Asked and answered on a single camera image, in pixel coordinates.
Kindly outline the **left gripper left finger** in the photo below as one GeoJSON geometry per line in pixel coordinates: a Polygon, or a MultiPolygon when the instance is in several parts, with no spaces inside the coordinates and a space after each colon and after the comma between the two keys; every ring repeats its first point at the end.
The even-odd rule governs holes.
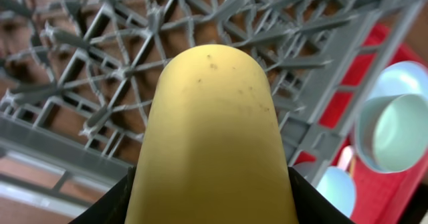
{"type": "Polygon", "coordinates": [[[69,224],[124,224],[136,167],[127,174],[81,215],[69,224]]]}

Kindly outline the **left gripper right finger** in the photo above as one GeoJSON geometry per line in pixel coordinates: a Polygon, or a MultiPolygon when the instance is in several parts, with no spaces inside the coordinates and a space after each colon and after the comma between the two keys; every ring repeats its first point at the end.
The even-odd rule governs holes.
{"type": "Polygon", "coordinates": [[[288,174],[299,224],[354,224],[294,168],[288,174]]]}

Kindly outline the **light blue plate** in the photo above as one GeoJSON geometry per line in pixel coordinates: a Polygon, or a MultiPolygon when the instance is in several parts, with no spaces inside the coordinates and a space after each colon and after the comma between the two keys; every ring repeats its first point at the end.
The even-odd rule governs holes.
{"type": "Polygon", "coordinates": [[[419,62],[403,61],[385,68],[374,83],[367,100],[401,94],[418,94],[427,100],[425,66],[419,62]]]}

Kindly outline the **yellow cup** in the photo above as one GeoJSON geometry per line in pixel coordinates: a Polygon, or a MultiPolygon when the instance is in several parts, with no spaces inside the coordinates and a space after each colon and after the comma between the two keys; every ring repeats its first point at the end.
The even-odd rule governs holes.
{"type": "Polygon", "coordinates": [[[127,223],[296,223],[266,75],[241,50],[201,45],[160,75],[127,223]]]}

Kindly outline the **green bowl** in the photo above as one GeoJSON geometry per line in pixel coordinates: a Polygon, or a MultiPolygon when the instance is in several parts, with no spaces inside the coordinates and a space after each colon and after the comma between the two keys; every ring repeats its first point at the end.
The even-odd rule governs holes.
{"type": "Polygon", "coordinates": [[[374,172],[410,169],[427,152],[427,101],[417,94],[367,100],[355,122],[354,143],[374,172]]]}

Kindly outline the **light blue saucer bowl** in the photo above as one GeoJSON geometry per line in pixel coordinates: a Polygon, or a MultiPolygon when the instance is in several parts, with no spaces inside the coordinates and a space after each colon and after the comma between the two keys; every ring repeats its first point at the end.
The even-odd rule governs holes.
{"type": "Polygon", "coordinates": [[[335,166],[302,162],[293,168],[325,199],[350,219],[356,205],[356,185],[350,175],[335,166]]]}

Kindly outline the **white plastic fork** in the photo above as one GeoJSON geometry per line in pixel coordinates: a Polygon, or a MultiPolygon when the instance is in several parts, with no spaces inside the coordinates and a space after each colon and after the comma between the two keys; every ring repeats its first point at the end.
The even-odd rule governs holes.
{"type": "Polygon", "coordinates": [[[354,158],[354,149],[352,146],[345,146],[340,153],[337,167],[343,171],[347,171],[350,167],[351,161],[354,158]]]}

